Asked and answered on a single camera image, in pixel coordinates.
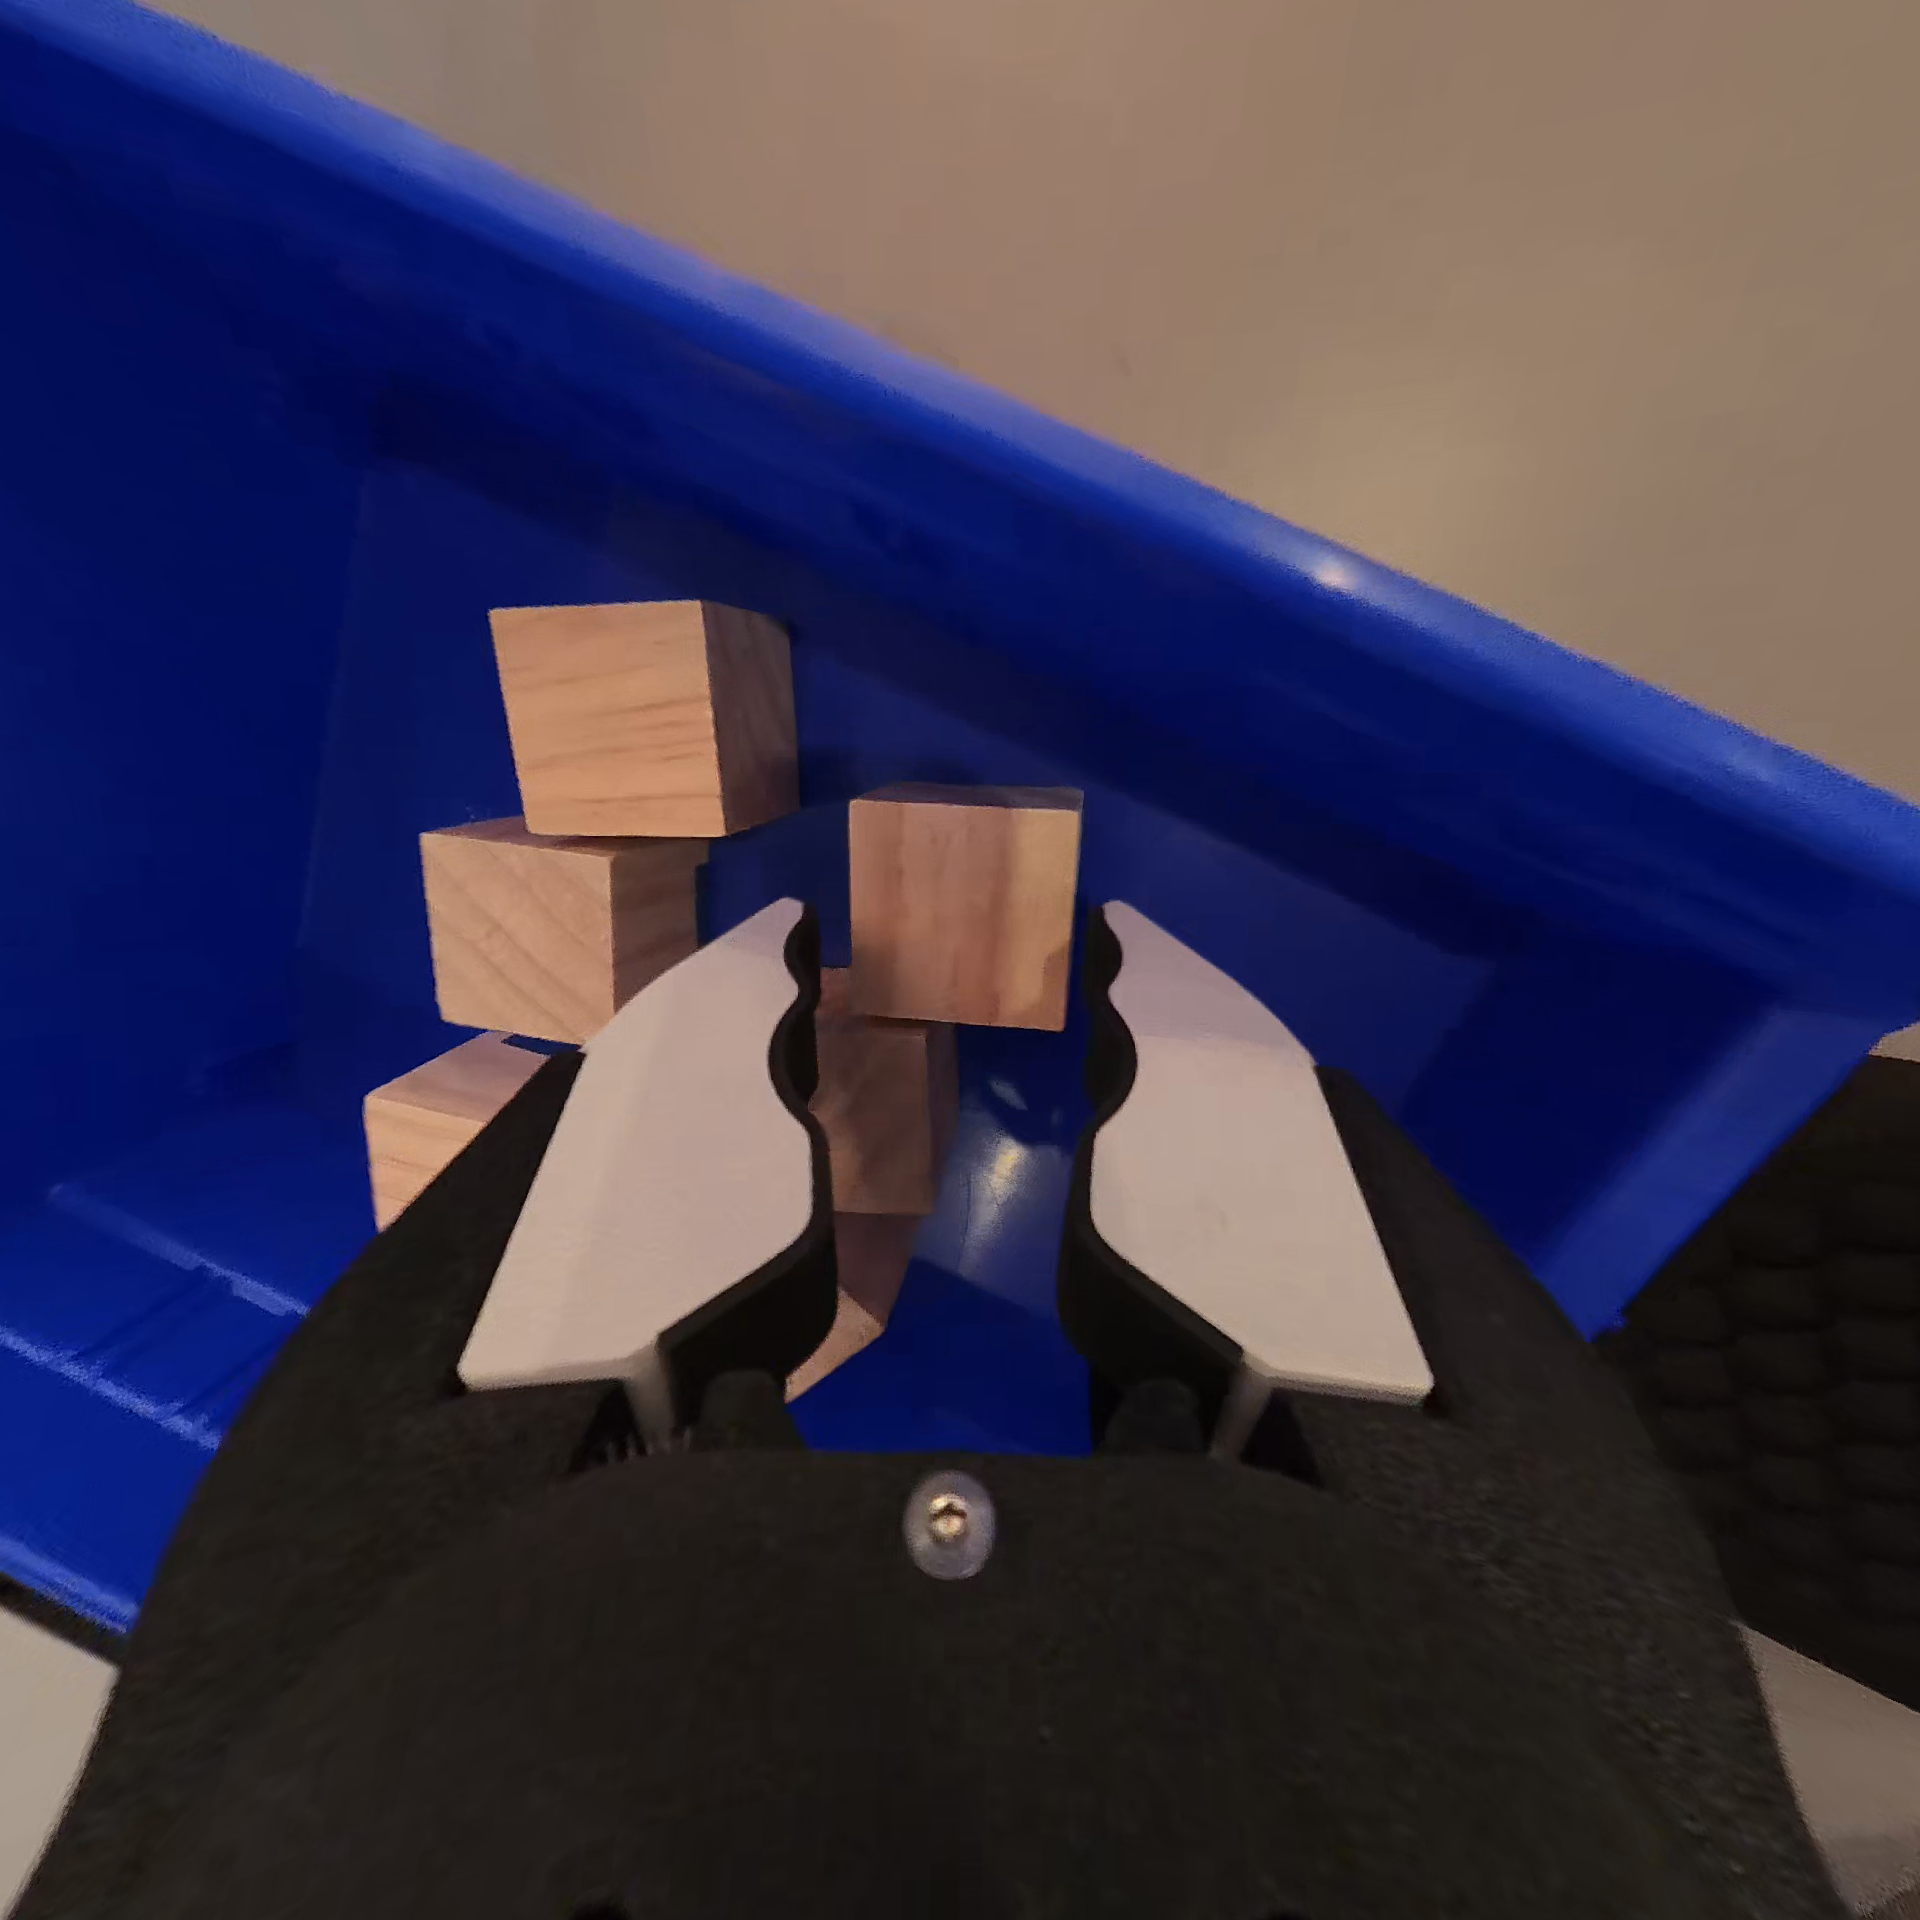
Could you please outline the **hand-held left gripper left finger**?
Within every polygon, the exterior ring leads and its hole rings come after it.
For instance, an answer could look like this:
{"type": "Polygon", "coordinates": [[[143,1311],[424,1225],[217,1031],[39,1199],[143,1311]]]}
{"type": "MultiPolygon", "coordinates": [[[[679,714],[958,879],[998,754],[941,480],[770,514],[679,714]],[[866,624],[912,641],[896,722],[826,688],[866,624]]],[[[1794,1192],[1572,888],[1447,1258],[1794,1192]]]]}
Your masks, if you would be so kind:
{"type": "Polygon", "coordinates": [[[610,1383],[666,1449],[727,1375],[783,1402],[834,1320],[826,1144],[808,1111],[817,913],[776,898],[583,1045],[457,1359],[470,1392],[610,1383]]]}

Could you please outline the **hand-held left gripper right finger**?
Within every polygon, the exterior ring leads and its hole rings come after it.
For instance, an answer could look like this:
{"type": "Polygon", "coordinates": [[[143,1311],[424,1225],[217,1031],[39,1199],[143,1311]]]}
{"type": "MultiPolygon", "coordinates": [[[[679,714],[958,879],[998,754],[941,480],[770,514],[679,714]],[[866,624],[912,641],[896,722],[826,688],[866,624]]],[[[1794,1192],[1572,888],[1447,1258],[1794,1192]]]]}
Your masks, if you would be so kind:
{"type": "Polygon", "coordinates": [[[1418,1407],[1436,1375],[1306,1045],[1143,909],[1087,917],[1087,1096],[1057,1315],[1093,1433],[1170,1400],[1241,1455],[1290,1394],[1418,1407]]]}

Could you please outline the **blue plastic bin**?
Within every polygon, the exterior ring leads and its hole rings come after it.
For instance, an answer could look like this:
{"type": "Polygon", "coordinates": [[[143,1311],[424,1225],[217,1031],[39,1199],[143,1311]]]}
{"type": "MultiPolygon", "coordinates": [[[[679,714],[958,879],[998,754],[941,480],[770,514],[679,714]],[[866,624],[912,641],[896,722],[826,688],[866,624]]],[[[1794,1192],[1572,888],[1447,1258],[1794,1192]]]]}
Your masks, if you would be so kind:
{"type": "Polygon", "coordinates": [[[457,1039],[488,609],[793,640],[800,808],[1085,794],[1581,1331],[1916,1019],[1916,806],[136,3],[4,3],[4,1579],[129,1630],[457,1039]]]}

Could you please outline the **black textured pad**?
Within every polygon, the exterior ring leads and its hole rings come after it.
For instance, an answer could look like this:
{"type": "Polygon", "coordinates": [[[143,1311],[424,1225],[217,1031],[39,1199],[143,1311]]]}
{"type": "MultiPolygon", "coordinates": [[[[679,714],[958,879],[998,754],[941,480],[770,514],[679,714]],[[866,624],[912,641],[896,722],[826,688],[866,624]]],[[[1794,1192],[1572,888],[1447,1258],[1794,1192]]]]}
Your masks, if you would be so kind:
{"type": "Polygon", "coordinates": [[[1918,1707],[1918,1064],[1866,1055],[1594,1337],[1736,1618],[1918,1707]]]}

